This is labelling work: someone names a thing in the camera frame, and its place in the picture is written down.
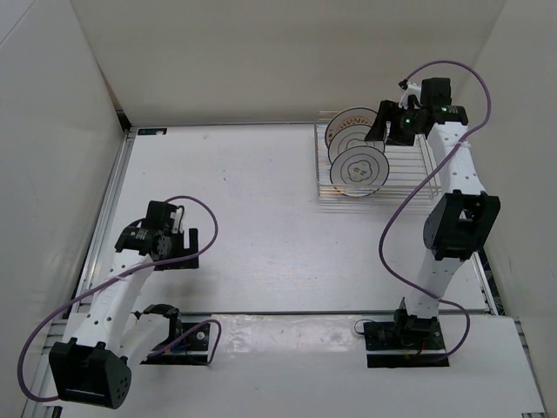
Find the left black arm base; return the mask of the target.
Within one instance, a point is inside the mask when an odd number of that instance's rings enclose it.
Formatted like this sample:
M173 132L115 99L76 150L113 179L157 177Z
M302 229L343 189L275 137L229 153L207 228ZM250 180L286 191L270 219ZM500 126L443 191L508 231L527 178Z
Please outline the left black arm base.
M144 365L211 365L223 333L220 321L205 319L187 322L177 307L167 304L149 305L145 310L132 314L137 320L154 314L169 321L168 338L155 346L143 361Z

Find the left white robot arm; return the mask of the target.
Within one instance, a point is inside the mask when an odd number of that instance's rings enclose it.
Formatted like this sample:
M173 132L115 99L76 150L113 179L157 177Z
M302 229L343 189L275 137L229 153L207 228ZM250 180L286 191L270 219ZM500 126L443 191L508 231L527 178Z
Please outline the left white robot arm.
M185 209L152 201L145 217L127 226L115 245L110 276L93 298L86 318L66 342L57 342L49 365L62 401L119 408L131 387L131 372L160 348L183 336L181 313L167 304L132 310L155 271L197 269L198 229L182 227Z

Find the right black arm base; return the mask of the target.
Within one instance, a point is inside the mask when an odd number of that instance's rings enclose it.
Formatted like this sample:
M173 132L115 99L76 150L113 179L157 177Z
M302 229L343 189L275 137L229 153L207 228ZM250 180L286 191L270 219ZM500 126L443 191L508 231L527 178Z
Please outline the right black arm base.
M354 332L365 340L370 369L450 366L438 318L410 315L405 302L389 320L357 320Z

